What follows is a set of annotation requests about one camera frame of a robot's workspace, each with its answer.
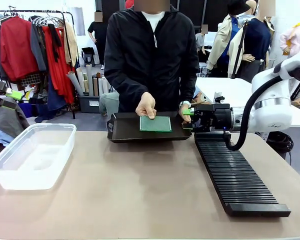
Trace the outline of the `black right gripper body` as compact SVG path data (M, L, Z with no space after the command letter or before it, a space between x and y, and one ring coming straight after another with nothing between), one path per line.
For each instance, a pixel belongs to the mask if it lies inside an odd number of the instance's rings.
M207 133L211 128L228 131L233 126L232 108L229 104L197 104L191 116L193 132Z

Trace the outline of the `person's left hand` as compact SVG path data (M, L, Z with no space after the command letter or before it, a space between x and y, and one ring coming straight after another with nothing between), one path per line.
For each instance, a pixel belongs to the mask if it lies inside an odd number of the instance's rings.
M180 117L183 120L182 123L191 123L191 121L192 121L191 116L190 115L183 115L183 110L185 110L185 109L189 109L189 105L186 104L186 103L181 105L180 108L179 108L179 111L178 111Z

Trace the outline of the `person's right hand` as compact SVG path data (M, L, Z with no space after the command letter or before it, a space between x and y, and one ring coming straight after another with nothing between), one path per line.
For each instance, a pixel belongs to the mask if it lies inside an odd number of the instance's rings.
M153 120L157 113L155 105L156 101L153 96L149 92L144 92L135 112L138 116L147 116L149 119Z

